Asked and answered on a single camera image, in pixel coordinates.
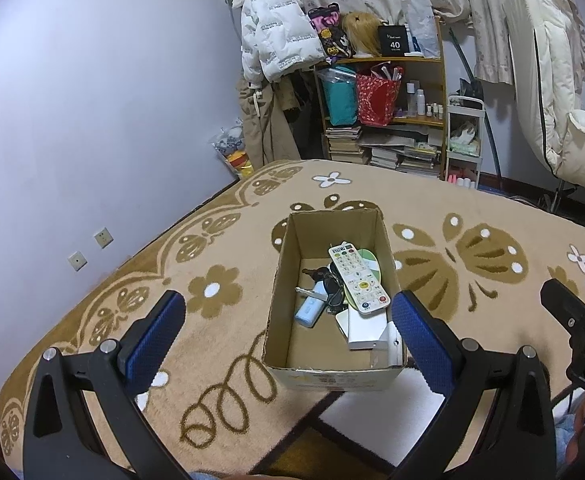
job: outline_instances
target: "red gift bag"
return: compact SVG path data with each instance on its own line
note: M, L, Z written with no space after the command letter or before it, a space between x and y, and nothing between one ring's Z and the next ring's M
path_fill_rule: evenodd
M386 126L392 120L401 81L357 74L357 114L363 124Z

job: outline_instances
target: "remote control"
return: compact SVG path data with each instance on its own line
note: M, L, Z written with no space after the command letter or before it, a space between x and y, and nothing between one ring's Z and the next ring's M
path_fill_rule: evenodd
M389 295L352 244L345 242L328 252L360 313L370 314L390 304Z

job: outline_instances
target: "beige carpet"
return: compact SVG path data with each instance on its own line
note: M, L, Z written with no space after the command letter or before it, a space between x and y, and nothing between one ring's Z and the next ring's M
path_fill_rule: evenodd
M400 458L346 438L348 408L335 407L351 394L286 390L259 361L289 212L362 207L382 210L402 287L459 338L472 336L497 351L533 344L550 370L553 394L567 385L567 333L540 306L539 290L554 276L585 301L584 228L501 197L388 170L277 162L133 257L24 358L0 392L8 464L22 468L24 413L41 352L89 351L119 337L171 288L186 298L186 324L153 387L137 400L182 465L223 474L384 478ZM89 403L94 408L94 399ZM327 409L331 415L322 418ZM127 465L103 415L93 413L111 456Z

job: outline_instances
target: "wall socket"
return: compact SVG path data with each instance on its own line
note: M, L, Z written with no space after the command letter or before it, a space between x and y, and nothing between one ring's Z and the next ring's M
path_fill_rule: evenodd
M88 260L85 259L83 254L81 254L79 251L77 251L71 257L69 257L68 261L72 265L72 268L75 270L79 270L81 267L88 263Z
M95 235L95 240L99 244L99 247L103 249L106 245L112 242L112 235L108 232L108 229L104 227Z

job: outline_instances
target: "stack of books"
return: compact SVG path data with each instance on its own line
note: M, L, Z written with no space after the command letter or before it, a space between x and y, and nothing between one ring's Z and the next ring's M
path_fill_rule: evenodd
M425 142L405 147L399 153L397 171L431 178L439 177L437 149Z
M361 136L361 126L344 126L328 128L325 131L328 139L330 158L339 162L368 164L370 150L357 143Z
M378 168L387 168L389 170L397 169L397 153L396 148L376 148L372 147L372 158L370 165Z

